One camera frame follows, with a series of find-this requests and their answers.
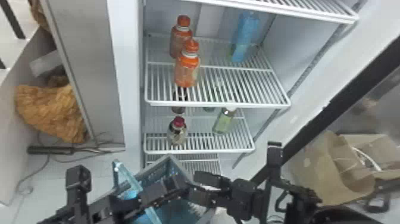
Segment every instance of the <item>orange bottle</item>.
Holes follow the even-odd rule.
[[[171,30],[170,55],[176,58],[183,48],[183,43],[192,38],[192,31],[189,28],[190,18],[187,15],[180,15],[177,24]]]
[[[184,42],[183,50],[176,58],[174,68],[175,83],[184,88],[196,85],[200,59],[197,55],[199,43],[193,39]]]

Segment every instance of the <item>red cap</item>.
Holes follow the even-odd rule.
[[[187,53],[196,53],[199,50],[199,43],[193,39],[185,41],[185,51]]]
[[[189,27],[190,26],[190,18],[187,15],[180,15],[180,16],[178,16],[177,24],[179,26]]]
[[[185,120],[183,117],[175,117],[172,121],[175,127],[183,127],[185,125]]]

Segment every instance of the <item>white wire rack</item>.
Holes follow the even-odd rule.
[[[153,107],[147,103],[143,105],[145,105],[146,122],[151,122],[154,117],[169,117],[170,120],[173,120],[176,116],[181,116],[185,119],[215,119],[221,111],[221,108],[216,108],[212,112],[207,112],[203,110],[202,107],[186,107],[185,112],[178,115],[171,110],[171,107]],[[236,110],[235,117],[241,119],[245,118],[241,109]]]
[[[173,65],[147,64],[145,100],[157,106],[183,107],[290,107],[290,100],[272,71],[200,68],[202,77],[187,88],[187,100],[178,97]],[[214,83],[221,83],[215,91]]]
[[[151,34],[146,43],[145,100],[153,106],[182,107],[290,107],[290,100],[265,53],[256,46],[242,63],[227,59],[229,43],[199,38],[201,68],[198,83],[187,88],[187,100],[178,101],[173,82],[174,63],[169,38]]]
[[[146,120],[143,150],[146,154],[248,153],[255,149],[245,119],[234,118],[229,133],[215,136],[212,127],[215,118],[185,117],[188,134],[183,145],[172,146],[167,139],[169,117]]]
[[[352,24],[359,16],[340,0],[183,0]]]
[[[230,69],[245,70],[270,70],[267,56],[262,48],[252,45],[248,49],[249,56],[247,60],[241,63],[231,62],[227,55],[230,51],[230,43],[210,38],[194,38],[199,43],[199,56],[201,59],[201,67],[217,68],[220,67]],[[148,60],[149,64],[174,64],[175,59],[171,58],[169,53],[170,37],[158,33],[148,34]]]
[[[145,160],[146,164],[153,163],[154,161],[161,158],[163,155],[146,155]],[[217,153],[208,153],[208,154],[178,154],[174,155],[179,161],[218,161]]]
[[[161,155],[146,155],[146,165],[153,163],[160,157]],[[186,171],[192,175],[194,175],[197,170],[210,172],[216,175],[221,174],[221,166],[217,154],[175,155],[175,157],[182,162]]]

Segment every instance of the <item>cardboard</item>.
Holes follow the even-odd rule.
[[[341,135],[350,146],[369,155],[382,169],[373,171],[375,178],[391,180],[400,178],[400,150],[387,135],[357,134]]]
[[[363,166],[344,138],[324,132],[289,160],[296,184],[313,189],[325,206],[370,195],[372,172]]]

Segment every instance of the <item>blue bottle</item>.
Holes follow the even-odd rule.
[[[238,63],[246,59],[247,50],[254,33],[257,32],[259,23],[258,16],[252,11],[245,11],[239,16],[239,24],[230,46],[231,62]]]

